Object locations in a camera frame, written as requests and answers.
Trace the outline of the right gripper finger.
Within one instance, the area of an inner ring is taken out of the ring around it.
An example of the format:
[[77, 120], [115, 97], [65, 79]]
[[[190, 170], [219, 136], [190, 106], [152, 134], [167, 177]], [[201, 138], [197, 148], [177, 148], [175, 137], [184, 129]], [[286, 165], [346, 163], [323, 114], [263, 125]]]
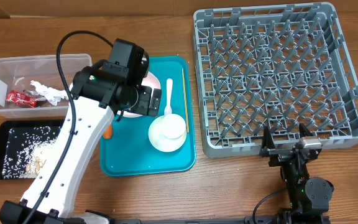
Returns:
[[313, 136], [312, 132], [303, 123], [299, 124], [299, 134], [301, 138]]
[[267, 126], [264, 127], [261, 149], [275, 149], [273, 137]]

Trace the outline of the small white cup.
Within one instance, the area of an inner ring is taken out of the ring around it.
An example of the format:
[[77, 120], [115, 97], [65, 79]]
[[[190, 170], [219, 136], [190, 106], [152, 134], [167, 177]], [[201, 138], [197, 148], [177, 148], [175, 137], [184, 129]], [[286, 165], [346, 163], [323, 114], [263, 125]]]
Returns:
[[168, 114], [161, 123], [162, 133], [166, 138], [176, 139], [186, 131], [185, 120], [178, 114]]

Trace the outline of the orange carrot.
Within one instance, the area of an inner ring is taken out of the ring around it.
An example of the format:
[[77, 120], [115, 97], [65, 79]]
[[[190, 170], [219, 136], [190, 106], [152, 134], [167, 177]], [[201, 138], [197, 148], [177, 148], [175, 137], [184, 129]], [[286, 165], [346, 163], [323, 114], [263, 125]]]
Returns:
[[108, 126], [108, 128], [105, 130], [105, 132], [103, 133], [103, 138], [104, 139], [111, 139], [113, 135], [113, 130], [112, 130], [112, 125], [110, 124]]

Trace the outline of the white tissue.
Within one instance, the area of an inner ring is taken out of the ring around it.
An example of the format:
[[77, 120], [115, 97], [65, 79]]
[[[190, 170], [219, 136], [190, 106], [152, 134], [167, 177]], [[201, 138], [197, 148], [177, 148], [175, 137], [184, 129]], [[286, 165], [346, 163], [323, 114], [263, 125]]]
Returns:
[[47, 87], [35, 80], [32, 80], [30, 84], [35, 88], [34, 91], [31, 91], [32, 95], [44, 97], [53, 106], [57, 106], [62, 100], [68, 100], [68, 95], [65, 90]]

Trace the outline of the red snack wrapper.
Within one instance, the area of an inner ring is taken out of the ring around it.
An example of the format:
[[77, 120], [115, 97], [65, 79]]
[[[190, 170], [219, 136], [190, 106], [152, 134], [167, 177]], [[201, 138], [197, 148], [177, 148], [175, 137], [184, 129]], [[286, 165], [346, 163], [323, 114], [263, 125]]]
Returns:
[[19, 92], [15, 90], [11, 90], [6, 96], [7, 102], [11, 102], [14, 103], [15, 105], [27, 106], [31, 108], [35, 108], [38, 102], [45, 101], [45, 100], [46, 100], [45, 97], [30, 96], [30, 95], [26, 95], [23, 92]]

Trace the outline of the rice food scraps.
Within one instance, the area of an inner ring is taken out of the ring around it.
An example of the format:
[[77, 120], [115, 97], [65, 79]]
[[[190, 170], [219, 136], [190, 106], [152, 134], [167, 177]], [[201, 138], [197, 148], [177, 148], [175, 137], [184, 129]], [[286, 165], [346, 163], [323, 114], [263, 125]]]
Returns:
[[2, 164], [3, 179], [37, 177], [59, 132], [59, 126], [11, 128]]

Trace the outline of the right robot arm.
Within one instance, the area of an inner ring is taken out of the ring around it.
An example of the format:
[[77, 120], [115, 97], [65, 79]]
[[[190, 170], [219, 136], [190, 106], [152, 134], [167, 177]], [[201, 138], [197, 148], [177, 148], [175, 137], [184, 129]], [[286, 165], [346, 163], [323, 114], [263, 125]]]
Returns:
[[260, 157], [269, 158], [270, 167], [279, 167], [285, 188], [264, 197], [252, 212], [252, 221], [257, 223], [256, 211], [267, 199], [287, 191], [290, 208], [281, 208], [277, 214], [266, 219], [268, 223], [329, 223], [325, 216], [332, 199], [333, 184], [320, 177], [310, 177], [307, 163], [316, 160], [322, 151], [319, 138], [304, 124], [299, 124], [299, 141], [286, 149], [277, 149], [268, 127], [264, 127]]

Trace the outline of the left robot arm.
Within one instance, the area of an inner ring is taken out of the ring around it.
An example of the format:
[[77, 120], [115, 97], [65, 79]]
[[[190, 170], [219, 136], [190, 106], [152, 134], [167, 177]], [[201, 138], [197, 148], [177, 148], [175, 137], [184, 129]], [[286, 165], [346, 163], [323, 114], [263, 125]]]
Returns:
[[49, 157], [20, 202], [5, 201], [1, 223], [114, 223], [91, 210], [73, 214], [83, 174], [115, 114], [155, 117], [161, 90], [142, 85], [149, 55], [135, 43], [116, 39], [107, 60], [77, 72], [66, 86], [69, 109]]

